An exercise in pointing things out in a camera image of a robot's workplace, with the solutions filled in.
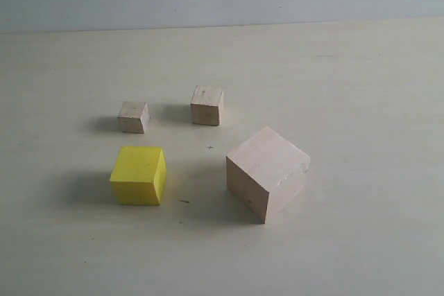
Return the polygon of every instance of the table surface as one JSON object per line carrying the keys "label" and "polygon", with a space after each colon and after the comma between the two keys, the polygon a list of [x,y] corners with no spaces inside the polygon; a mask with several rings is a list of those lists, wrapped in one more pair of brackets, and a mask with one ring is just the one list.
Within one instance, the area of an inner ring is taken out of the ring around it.
{"label": "table surface", "polygon": [[[443,55],[444,18],[0,35],[0,293],[443,295]],[[190,123],[195,85],[221,126]],[[225,156],[266,125],[311,164],[261,225]],[[131,145],[164,148],[160,207],[115,202]]]}

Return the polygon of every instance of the yellow block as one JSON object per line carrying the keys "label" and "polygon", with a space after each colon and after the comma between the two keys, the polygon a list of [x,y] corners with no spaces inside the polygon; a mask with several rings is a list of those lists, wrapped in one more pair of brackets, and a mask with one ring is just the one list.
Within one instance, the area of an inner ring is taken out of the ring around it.
{"label": "yellow block", "polygon": [[119,204],[159,205],[166,176],[160,147],[122,147],[110,182]]}

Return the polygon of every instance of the large wooden cube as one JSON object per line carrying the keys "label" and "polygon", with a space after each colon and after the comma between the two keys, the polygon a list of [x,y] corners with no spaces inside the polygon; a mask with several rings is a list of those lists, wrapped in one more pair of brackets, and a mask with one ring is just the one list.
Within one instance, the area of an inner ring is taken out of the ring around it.
{"label": "large wooden cube", "polygon": [[119,204],[159,205],[167,166],[159,147],[122,147],[110,182]]}
{"label": "large wooden cube", "polygon": [[266,127],[226,163],[228,189],[265,223],[302,190],[310,157]]}
{"label": "large wooden cube", "polygon": [[191,119],[195,124],[218,126],[223,110],[223,90],[196,86],[191,99]]}
{"label": "large wooden cube", "polygon": [[148,105],[145,102],[123,102],[117,118],[122,132],[145,133],[150,121]]}

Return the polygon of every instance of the block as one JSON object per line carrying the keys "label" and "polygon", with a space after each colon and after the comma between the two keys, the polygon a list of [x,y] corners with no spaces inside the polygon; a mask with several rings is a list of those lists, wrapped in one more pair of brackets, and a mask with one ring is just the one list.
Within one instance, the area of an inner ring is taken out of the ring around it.
{"label": "block", "polygon": [[150,116],[145,102],[123,102],[119,115],[122,132],[145,133]]}
{"label": "block", "polygon": [[160,205],[167,165],[160,147],[122,147],[110,182],[119,204]]}
{"label": "block", "polygon": [[310,157],[265,127],[226,157],[227,187],[265,223],[302,190]]}
{"label": "block", "polygon": [[218,126],[223,109],[223,90],[196,86],[191,99],[191,119],[195,124]]}

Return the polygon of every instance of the wooden cube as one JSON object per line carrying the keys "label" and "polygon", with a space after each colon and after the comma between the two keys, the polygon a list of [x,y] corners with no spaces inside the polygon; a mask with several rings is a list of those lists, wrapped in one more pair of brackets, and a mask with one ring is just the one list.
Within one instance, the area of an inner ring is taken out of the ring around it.
{"label": "wooden cube", "polygon": [[265,127],[226,162],[228,189],[265,223],[302,190],[310,157]]}
{"label": "wooden cube", "polygon": [[223,90],[196,86],[191,99],[191,119],[195,124],[218,126],[223,109]]}
{"label": "wooden cube", "polygon": [[123,102],[117,118],[122,132],[145,133],[150,121],[148,106],[145,102]]}
{"label": "wooden cube", "polygon": [[110,182],[119,204],[160,205],[166,176],[160,147],[122,147]]}

